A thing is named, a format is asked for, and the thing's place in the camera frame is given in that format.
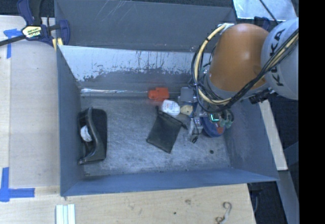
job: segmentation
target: white object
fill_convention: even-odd
[[[56,224],[76,224],[75,205],[56,205],[55,207]]]
[[[81,130],[80,130],[80,135],[82,137],[83,140],[85,140],[86,142],[91,142],[92,138],[88,132],[88,127],[86,125],[84,125]]]
[[[177,116],[180,113],[180,106],[171,100],[164,100],[161,105],[161,110],[171,116]]]

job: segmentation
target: wooden table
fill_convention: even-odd
[[[24,26],[24,20],[15,16],[0,16],[0,40],[6,39],[3,31],[6,29],[21,29]],[[18,50],[25,49],[28,54],[33,55],[30,46],[45,48],[46,44],[40,42],[28,42],[22,40],[12,45],[13,56],[6,58],[7,46],[0,47],[0,170],[10,165],[10,137],[14,134],[10,127],[11,117],[11,63],[17,58]],[[46,73],[39,71],[37,74],[29,73],[30,77],[46,77]],[[35,95],[39,95],[42,87],[35,86],[33,90]],[[24,104],[30,104],[31,92],[25,89],[18,90],[19,104],[23,113]],[[48,109],[51,103],[43,97],[41,102],[36,102],[38,109]],[[264,120],[267,122],[266,127],[271,140],[272,151],[275,154],[275,161],[278,170],[287,169],[281,144],[277,135],[276,126],[268,102],[261,104],[261,110]],[[55,120],[54,114],[46,115],[47,120]],[[37,127],[26,129],[28,135],[37,137]],[[22,148],[28,149],[30,142],[26,140]],[[21,157],[22,164],[26,160],[25,155]],[[47,165],[37,163],[37,157],[32,158],[34,171],[37,169],[46,169]],[[24,178],[28,178],[29,169],[21,171]],[[232,209],[230,211],[227,223],[256,223],[253,208],[250,201],[247,184],[225,185],[216,187],[204,187],[193,189],[177,189],[164,191],[147,191],[137,193],[122,194],[104,194],[94,196],[74,196],[61,197],[59,195],[59,185],[56,178],[50,183],[51,185],[38,185],[35,189],[34,198],[11,199],[7,203],[0,202],[0,223],[55,223],[55,206],[58,204],[75,204],[76,223],[216,223],[215,218],[224,216],[224,202],[230,202]]]

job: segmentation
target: blue object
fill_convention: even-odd
[[[8,39],[16,36],[21,36],[21,31],[17,29],[10,29],[10,30],[4,30],[4,34],[8,37]],[[11,57],[11,43],[7,46],[7,59]]]
[[[220,137],[223,135],[225,126],[220,127],[217,123],[212,123],[208,117],[201,117],[201,124],[203,126],[204,131],[210,137]]]
[[[35,197],[35,188],[9,188],[9,167],[2,169],[0,202],[9,202],[14,198],[33,198]]]
[[[63,43],[66,45],[70,40],[70,28],[67,20],[60,20],[59,26],[57,28],[53,28],[52,26],[47,27],[42,24],[42,19],[40,17],[40,7],[43,0],[19,0],[17,2],[17,9],[19,15],[24,18],[26,22],[26,27],[28,26],[37,26],[41,28],[41,34],[37,37],[26,37],[25,39],[28,41],[39,41],[46,43],[53,47],[53,39],[50,31],[51,29],[61,29],[61,38]]]

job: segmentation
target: wooden board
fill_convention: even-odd
[[[225,214],[224,202],[232,204],[226,223],[256,223],[246,184],[65,198],[58,193],[57,186],[37,188],[35,198],[0,203],[0,223],[55,223],[56,205],[75,204],[76,224],[215,224]]]

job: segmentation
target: orange object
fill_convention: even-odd
[[[169,98],[168,88],[155,88],[148,92],[151,100],[164,101]]]

